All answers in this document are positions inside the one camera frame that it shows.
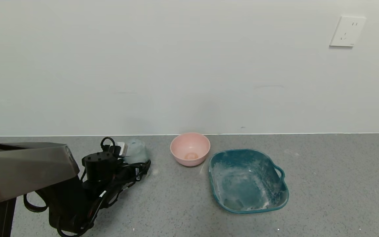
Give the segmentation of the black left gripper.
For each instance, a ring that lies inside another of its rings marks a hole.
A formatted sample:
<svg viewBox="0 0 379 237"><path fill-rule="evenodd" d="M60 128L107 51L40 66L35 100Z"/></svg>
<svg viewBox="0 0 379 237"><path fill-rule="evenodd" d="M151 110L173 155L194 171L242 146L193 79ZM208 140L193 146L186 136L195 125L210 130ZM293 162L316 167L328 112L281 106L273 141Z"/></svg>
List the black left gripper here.
<svg viewBox="0 0 379 237"><path fill-rule="evenodd" d="M148 174L151 167L151 160L143 163L126 164L122 166L122 171L125 172L124 182L139 182L144 174Z"/></svg>

